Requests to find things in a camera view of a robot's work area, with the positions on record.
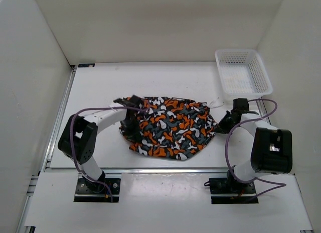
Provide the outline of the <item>orange camouflage shorts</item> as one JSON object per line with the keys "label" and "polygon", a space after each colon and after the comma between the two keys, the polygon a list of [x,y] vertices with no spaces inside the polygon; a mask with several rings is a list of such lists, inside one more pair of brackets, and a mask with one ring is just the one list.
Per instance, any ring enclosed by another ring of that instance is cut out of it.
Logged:
{"label": "orange camouflage shorts", "polygon": [[147,96],[144,112],[137,114],[142,140],[129,149],[148,157],[187,160],[215,136],[216,122],[205,102],[192,99]]}

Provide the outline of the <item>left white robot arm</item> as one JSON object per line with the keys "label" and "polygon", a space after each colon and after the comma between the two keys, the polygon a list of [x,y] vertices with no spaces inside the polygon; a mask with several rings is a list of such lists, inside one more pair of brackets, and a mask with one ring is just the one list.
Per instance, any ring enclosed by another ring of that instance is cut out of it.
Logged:
{"label": "left white robot arm", "polygon": [[94,193],[112,194],[105,183],[104,171],[93,157],[98,134],[119,122],[124,136],[140,141],[137,114],[144,111],[143,99],[133,95],[129,99],[118,98],[108,107],[82,109],[68,119],[58,149],[74,162],[86,186]]}

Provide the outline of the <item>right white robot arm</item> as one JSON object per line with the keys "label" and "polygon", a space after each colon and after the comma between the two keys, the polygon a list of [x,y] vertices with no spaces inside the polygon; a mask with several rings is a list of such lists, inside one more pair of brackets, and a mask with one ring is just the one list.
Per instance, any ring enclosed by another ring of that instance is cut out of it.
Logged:
{"label": "right white robot arm", "polygon": [[[233,193],[262,176],[288,174],[293,167],[291,131],[274,127],[264,120],[268,115],[260,116],[259,113],[251,111],[249,103],[252,101],[246,98],[234,99],[233,109],[226,112],[216,129],[217,133],[227,135],[225,160],[228,171],[225,186]],[[231,136],[237,128],[246,130],[254,141],[250,159],[232,166],[228,148]]]}

